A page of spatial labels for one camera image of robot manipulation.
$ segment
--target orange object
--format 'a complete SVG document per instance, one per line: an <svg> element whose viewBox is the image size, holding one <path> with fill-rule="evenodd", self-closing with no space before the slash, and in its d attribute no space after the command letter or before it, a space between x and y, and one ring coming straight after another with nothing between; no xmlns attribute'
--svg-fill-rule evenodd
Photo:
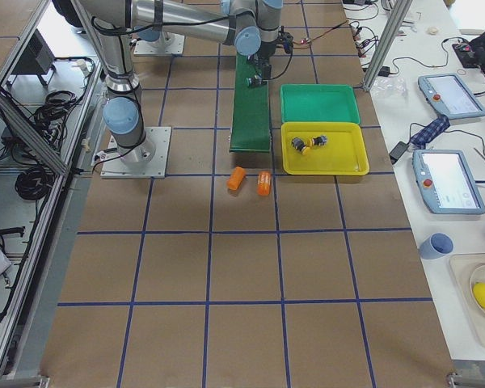
<svg viewBox="0 0 485 388"><path fill-rule="evenodd" d="M230 175L230 177L228 178L228 181L226 182L226 186L230 190L237 190L245 176L246 176L246 170L244 170L242 167L239 167L239 166L235 167L234 170L232 171L232 175Z"/></svg>
<svg viewBox="0 0 485 388"><path fill-rule="evenodd" d="M261 171L257 179L257 194L267 196L272 186L272 175L267 171Z"/></svg>

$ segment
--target white table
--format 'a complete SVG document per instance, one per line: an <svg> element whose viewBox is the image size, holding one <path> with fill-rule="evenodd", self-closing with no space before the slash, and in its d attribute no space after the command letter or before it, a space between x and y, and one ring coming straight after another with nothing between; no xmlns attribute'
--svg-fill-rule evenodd
<svg viewBox="0 0 485 388"><path fill-rule="evenodd" d="M445 52L441 48L441 41L461 35L445 4L437 0L413 0L410 12L418 19L415 29L403 27L406 35L395 38L384 65L390 66L391 71L395 71L391 60L396 57L414 57L427 65L444 65ZM375 10L372 6L359 12L347 11L349 18L357 19L365 19L374 14ZM379 6L379 15L376 18L360 23L362 26L372 28L379 35L386 20L386 14ZM427 33L429 27L436 27L438 33L434 36L429 35ZM371 37L371 34L363 31L361 37L362 39ZM401 93L378 95L375 88L370 91L388 150L393 149L398 141L407 141L410 123L426 125L437 118L437 114L420 92L417 78L420 75L457 73L457 71L462 74L462 66L451 49L451 44L457 42L457 40L449 40L444 44L449 51L449 63L445 67L426 68L411 60L395 62L399 66L399 74L389 76L389 79L399 85L403 85L404 80L405 95ZM367 63L370 59L371 57L368 56L363 58L362 62ZM461 77L474 93L485 91L485 77L479 70L468 69ZM478 99L485 106L485 95ZM476 133L485 139L485 117L453 120L449 130L451 129ZM413 133L419 130L420 127L413 127ZM474 147L481 150L479 139L463 133L442 134L428 145L428 148L430 147L462 150L474 178L485 180L485 162L474 151ZM485 214L481 216L437 215L429 212L415 185L411 155L408 153L394 165L394 172L418 245L430 234L442 232L453 240L454 254L485 253ZM479 187L485 202L485 184L480 184ZM422 259L422 262L450 355L454 360L485 361L485 347L477 340L474 328L471 326L461 291L456 285L449 266L449 258L450 256L435 260Z"/></svg>

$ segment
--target blue cup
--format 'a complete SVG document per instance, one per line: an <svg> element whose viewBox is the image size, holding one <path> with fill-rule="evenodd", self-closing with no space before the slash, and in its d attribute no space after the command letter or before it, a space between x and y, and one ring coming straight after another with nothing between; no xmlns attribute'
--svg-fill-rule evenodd
<svg viewBox="0 0 485 388"><path fill-rule="evenodd" d="M428 237L419 248L423 259L438 259L453 251L453 241L447 234L435 233Z"/></svg>

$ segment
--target metal mounting plate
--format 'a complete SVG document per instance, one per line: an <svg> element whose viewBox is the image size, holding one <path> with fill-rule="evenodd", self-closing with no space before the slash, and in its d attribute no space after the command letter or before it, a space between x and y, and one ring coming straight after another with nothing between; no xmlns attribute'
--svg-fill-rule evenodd
<svg viewBox="0 0 485 388"><path fill-rule="evenodd" d="M144 40L139 40L133 54L136 57L157 57L165 55L182 55L183 46L185 44L185 36L174 35L174 39L170 44L151 44Z"/></svg>
<svg viewBox="0 0 485 388"><path fill-rule="evenodd" d="M108 160L103 164L100 175L103 178L164 178L167 167L167 155L171 142L171 127L146 127L147 136L156 145L153 158L141 165L125 164L121 159ZM116 147L116 141L110 138L108 148Z"/></svg>

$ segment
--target screen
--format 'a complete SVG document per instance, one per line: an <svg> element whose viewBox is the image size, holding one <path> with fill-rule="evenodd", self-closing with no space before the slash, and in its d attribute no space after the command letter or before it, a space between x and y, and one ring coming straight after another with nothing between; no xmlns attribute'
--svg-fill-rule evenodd
<svg viewBox="0 0 485 388"><path fill-rule="evenodd" d="M441 208L478 209L469 176L458 154L423 154Z"/></svg>
<svg viewBox="0 0 485 388"><path fill-rule="evenodd" d="M441 101L449 109L450 113L459 115L480 111L469 93L455 77L451 75L431 77L428 78L428 81L434 91L441 96Z"/></svg>

